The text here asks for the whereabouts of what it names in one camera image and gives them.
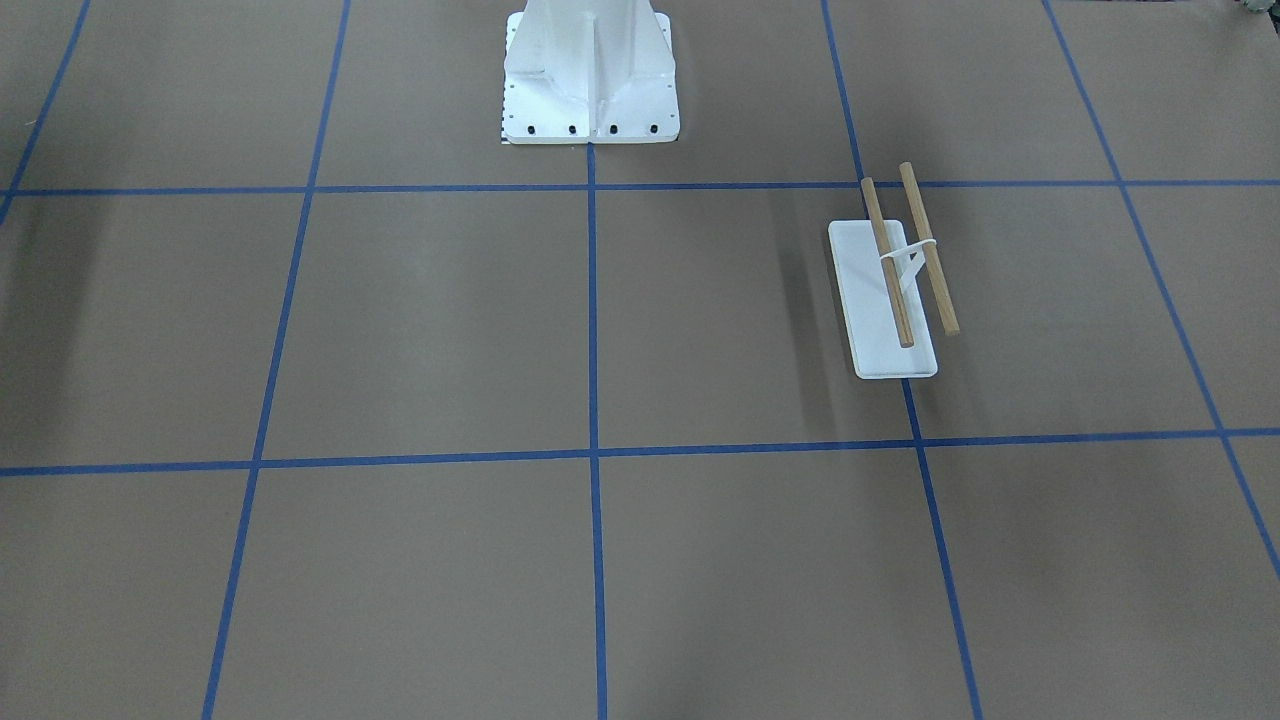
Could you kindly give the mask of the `white and wooden towel rack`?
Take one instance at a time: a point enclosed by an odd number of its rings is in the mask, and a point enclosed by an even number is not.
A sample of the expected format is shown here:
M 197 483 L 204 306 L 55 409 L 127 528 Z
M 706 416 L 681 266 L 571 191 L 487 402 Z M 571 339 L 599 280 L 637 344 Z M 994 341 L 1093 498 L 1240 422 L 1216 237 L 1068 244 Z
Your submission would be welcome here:
M 900 220 L 884 217 L 872 178 L 860 183 L 867 218 L 827 225 L 850 360 L 854 374 L 864 380 L 937 375 L 940 364 L 922 300 L 922 278 L 928 281 L 943 333 L 960 332 L 915 169 L 904 161 L 899 173 L 916 233 L 914 241 Z

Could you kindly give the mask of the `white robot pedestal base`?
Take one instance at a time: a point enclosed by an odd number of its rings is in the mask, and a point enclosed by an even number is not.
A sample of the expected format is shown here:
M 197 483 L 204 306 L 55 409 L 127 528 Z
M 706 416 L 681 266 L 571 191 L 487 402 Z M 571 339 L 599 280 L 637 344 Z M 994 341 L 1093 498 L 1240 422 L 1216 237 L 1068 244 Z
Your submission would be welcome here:
M 681 133 L 671 18 L 649 1 L 529 1 L 506 20 L 500 138 L 669 143 Z

